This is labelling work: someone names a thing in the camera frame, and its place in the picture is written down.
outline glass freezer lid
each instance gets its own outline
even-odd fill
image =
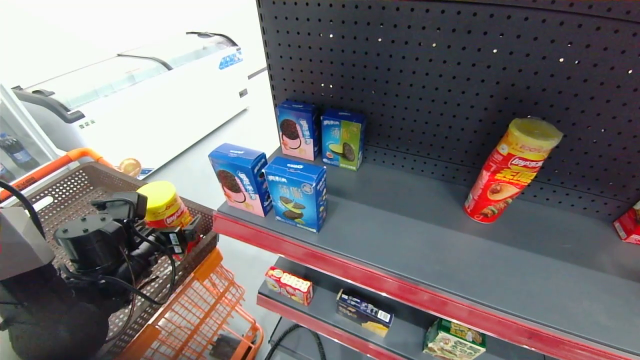
[[[176,68],[234,46],[230,40],[221,36],[206,38],[182,35],[126,51],[122,55],[154,57]]]
[[[52,98],[64,104],[69,110],[74,110],[167,71],[164,66],[154,60],[115,57],[24,90],[54,92],[51,95]]]

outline pegboard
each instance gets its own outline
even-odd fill
[[[366,161],[470,186],[509,122],[533,115],[565,136],[524,199],[606,220],[639,200],[633,2],[258,6],[274,104],[364,112]]]

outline white wall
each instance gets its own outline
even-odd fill
[[[225,33],[266,66],[255,0],[0,0],[0,78],[27,87],[185,31]]]

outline pink oreo box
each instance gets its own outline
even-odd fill
[[[209,162],[222,186],[227,204],[264,217],[273,207],[262,169],[263,152],[224,143],[209,154]]]
[[[315,160],[320,151],[319,110],[313,104],[284,101],[276,107],[282,153]]]

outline blue oreo box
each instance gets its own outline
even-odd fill
[[[326,168],[276,157],[264,174],[276,219],[318,233],[326,218]]]
[[[365,117],[360,113],[327,109],[321,117],[322,161],[358,170],[364,152]]]
[[[313,104],[284,101],[276,107],[282,153],[314,161],[320,151],[319,111]]]
[[[224,143],[209,154],[209,162],[222,186],[227,204],[264,217],[273,202],[262,169],[263,152]]]

